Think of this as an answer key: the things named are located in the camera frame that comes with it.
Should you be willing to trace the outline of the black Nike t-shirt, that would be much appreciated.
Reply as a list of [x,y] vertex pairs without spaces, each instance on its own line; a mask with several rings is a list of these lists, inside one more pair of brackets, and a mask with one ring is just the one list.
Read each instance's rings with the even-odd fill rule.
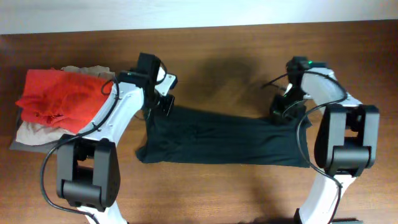
[[229,116],[176,106],[146,120],[147,141],[136,151],[145,163],[255,164],[308,167],[305,120],[274,124],[267,118]]

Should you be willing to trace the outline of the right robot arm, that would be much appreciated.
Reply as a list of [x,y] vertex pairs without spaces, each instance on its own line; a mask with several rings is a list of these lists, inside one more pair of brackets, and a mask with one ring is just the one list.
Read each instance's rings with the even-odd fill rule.
[[[325,62],[294,56],[286,63],[289,84],[277,95],[270,114],[276,123],[297,119],[298,151],[317,172],[310,193],[296,209],[292,221],[307,223],[359,223],[357,218],[336,218],[347,188],[376,160],[379,109],[365,105],[338,82]],[[314,146],[315,162],[305,155],[300,130],[314,111],[322,112]]]

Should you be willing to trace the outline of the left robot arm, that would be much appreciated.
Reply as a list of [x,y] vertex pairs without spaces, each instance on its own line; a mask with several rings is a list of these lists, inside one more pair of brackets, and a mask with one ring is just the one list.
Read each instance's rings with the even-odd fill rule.
[[178,80],[155,55],[141,53],[137,66],[122,71],[95,117],[76,136],[64,134],[57,154],[56,192],[69,212],[90,223],[125,223],[116,202],[121,176],[116,147],[134,115],[161,112],[174,105],[169,94]]

